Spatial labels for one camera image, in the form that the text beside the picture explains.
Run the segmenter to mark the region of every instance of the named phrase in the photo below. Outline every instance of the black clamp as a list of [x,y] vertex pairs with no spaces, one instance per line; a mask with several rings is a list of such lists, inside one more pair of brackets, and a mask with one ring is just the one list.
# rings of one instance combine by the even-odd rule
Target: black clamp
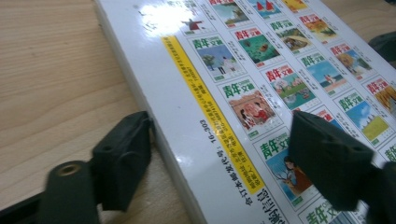
[[0,211],[0,223],[96,224],[103,210],[126,211],[151,158],[147,112],[124,118],[92,159],[53,168],[44,192]]

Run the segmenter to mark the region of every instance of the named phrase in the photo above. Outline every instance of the book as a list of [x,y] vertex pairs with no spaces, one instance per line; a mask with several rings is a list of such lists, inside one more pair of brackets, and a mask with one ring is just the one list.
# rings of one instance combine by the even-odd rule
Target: book
[[292,114],[396,161],[396,72],[320,1],[96,0],[196,223],[365,223],[289,157]]

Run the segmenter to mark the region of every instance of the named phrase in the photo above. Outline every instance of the wooden table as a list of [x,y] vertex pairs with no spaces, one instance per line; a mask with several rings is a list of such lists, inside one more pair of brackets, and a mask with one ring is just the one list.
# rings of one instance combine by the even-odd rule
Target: wooden table
[[[396,29],[383,0],[324,0],[364,40]],[[90,0],[0,1],[0,210],[43,190],[47,172],[87,161],[139,111]],[[191,223],[163,161],[153,159],[126,214],[103,223]]]

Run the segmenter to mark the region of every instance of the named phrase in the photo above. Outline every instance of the yellow strip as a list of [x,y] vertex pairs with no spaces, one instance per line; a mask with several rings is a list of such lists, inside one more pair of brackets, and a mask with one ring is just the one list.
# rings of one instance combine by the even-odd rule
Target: yellow strip
[[186,52],[178,43],[177,38],[175,36],[166,36],[162,38],[162,41],[250,194],[262,189],[264,182],[260,174],[236,138],[230,124],[224,118],[219,106],[216,104],[205,83],[201,80]]

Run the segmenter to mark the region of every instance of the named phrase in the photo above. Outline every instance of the clamp jaw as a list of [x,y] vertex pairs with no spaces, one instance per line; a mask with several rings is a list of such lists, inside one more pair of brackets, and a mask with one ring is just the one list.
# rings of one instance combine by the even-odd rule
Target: clamp jaw
[[92,150],[49,172],[45,191],[0,211],[0,223],[96,224],[96,206],[126,211],[149,165],[147,112],[125,117]]
[[325,119],[296,111],[290,156],[335,210],[353,211],[363,200],[368,223],[396,223],[396,162],[372,165],[374,152]]

